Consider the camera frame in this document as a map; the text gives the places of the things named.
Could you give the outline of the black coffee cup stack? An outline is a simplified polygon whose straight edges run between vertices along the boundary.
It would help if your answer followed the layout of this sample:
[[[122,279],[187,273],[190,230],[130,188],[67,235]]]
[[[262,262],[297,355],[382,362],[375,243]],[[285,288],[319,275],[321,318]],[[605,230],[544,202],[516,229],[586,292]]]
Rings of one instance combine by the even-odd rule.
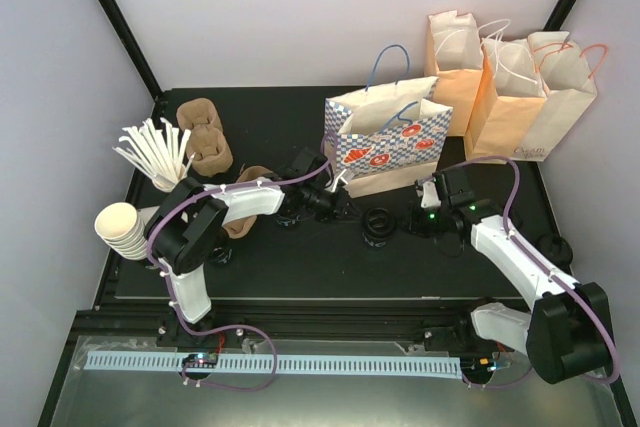
[[[558,234],[545,234],[535,242],[536,249],[559,268],[571,265],[574,254],[568,241]]]

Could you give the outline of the blue checkered paper bag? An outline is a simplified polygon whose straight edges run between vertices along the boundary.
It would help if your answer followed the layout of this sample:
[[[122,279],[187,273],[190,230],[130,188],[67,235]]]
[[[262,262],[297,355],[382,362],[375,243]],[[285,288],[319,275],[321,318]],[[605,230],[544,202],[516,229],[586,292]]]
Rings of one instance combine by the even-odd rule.
[[[353,198],[410,186],[435,171],[453,115],[438,103],[436,76],[400,74],[324,103],[324,146],[333,171],[353,175],[346,190]]]

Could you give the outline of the black coffee cup front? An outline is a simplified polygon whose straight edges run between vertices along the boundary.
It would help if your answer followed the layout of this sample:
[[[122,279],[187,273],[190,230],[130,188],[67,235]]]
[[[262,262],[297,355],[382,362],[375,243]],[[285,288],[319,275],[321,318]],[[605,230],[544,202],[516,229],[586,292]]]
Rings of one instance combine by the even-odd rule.
[[[362,231],[362,239],[365,245],[370,249],[379,250],[387,246],[388,242],[392,238],[390,235],[375,235],[369,231]]]

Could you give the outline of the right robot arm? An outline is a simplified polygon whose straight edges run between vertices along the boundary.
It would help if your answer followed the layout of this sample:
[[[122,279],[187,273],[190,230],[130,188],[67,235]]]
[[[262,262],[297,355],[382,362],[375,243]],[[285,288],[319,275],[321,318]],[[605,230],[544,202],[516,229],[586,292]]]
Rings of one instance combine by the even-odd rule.
[[[608,296],[581,283],[535,248],[509,218],[511,207],[479,200],[460,165],[415,184],[407,229],[425,238],[455,234],[488,259],[515,287],[529,311],[500,302],[472,310],[454,326],[457,343],[479,349],[488,340],[525,355],[549,384],[584,376],[613,383],[620,376]]]

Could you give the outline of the brown carrier half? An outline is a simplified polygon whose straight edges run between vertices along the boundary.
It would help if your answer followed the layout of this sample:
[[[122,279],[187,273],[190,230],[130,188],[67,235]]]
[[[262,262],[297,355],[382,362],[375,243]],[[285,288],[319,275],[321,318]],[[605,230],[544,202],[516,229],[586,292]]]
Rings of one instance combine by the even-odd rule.
[[[240,175],[237,178],[237,183],[244,183],[254,181],[259,177],[265,177],[270,174],[271,170],[263,166],[242,166]],[[240,218],[223,225],[224,230],[228,234],[230,239],[240,239],[246,236],[257,220],[256,215]]]

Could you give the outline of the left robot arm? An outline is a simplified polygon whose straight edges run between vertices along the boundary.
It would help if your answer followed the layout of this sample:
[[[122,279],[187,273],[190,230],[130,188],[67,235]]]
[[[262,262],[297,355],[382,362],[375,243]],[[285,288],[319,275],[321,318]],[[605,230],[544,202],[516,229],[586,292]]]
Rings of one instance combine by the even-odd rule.
[[[344,220],[355,214],[346,190],[354,177],[348,168],[332,172],[326,156],[305,149],[290,167],[251,180],[220,185],[192,177],[180,181],[148,221],[144,237],[147,258],[160,269],[169,305],[182,319],[181,336],[193,346],[213,338],[204,267],[229,259],[227,224],[273,215],[279,224],[292,225],[305,212],[319,222]]]

